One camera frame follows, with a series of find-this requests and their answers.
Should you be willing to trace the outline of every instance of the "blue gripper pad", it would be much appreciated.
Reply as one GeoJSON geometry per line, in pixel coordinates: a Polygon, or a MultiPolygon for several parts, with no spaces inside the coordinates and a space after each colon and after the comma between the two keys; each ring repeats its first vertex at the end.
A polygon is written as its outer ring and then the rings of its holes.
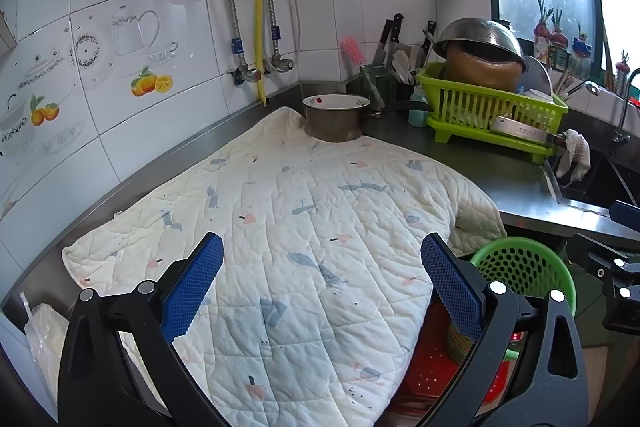
{"type": "Polygon", "coordinates": [[[184,335],[222,265],[222,239],[209,232],[180,267],[178,280],[162,304],[161,330],[171,344],[184,335]]]}
{"type": "Polygon", "coordinates": [[[463,277],[455,256],[435,232],[422,240],[420,254],[422,266],[456,328],[477,342],[482,333],[482,302],[463,277]]]}

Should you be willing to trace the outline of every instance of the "bottle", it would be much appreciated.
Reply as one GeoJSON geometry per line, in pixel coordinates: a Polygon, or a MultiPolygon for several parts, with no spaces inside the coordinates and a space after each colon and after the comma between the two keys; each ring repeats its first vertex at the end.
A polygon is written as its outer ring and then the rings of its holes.
{"type": "MultiPolygon", "coordinates": [[[[427,95],[422,86],[415,86],[414,93],[409,97],[412,102],[427,103],[427,95]]],[[[427,111],[409,111],[409,124],[414,127],[427,127],[427,111]]]]}

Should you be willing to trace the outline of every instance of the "yellow gas hose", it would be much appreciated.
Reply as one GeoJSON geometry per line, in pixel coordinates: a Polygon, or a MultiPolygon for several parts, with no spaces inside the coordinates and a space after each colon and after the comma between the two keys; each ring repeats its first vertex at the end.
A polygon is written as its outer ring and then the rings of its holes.
{"type": "MultiPolygon", "coordinates": [[[[255,68],[262,72],[262,38],[264,37],[264,24],[262,22],[262,8],[264,0],[255,0],[255,68]]],[[[257,83],[258,97],[260,101],[267,105],[267,97],[264,93],[264,83],[262,78],[257,83]]]]}

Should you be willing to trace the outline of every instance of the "plastic bottle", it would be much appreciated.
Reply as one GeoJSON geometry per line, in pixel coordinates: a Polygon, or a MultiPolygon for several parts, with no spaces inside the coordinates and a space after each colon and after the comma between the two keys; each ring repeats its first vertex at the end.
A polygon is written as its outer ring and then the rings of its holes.
{"type": "MultiPolygon", "coordinates": [[[[427,102],[427,95],[422,86],[415,86],[414,93],[409,97],[412,102],[427,102]]],[[[427,111],[409,111],[409,124],[414,127],[427,127],[427,111]]]]}

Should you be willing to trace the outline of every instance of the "quilted blanket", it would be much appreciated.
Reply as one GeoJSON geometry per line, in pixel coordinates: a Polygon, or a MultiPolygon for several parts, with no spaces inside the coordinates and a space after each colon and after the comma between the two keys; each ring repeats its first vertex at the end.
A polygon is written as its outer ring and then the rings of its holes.
{"type": "Polygon", "coordinates": [[[231,425],[271,427],[372,425],[431,298],[422,238],[462,254],[504,235],[489,197],[452,169],[370,137],[322,142],[281,108],[62,257],[81,287],[125,293],[209,231],[223,266],[174,347],[231,425]]]}

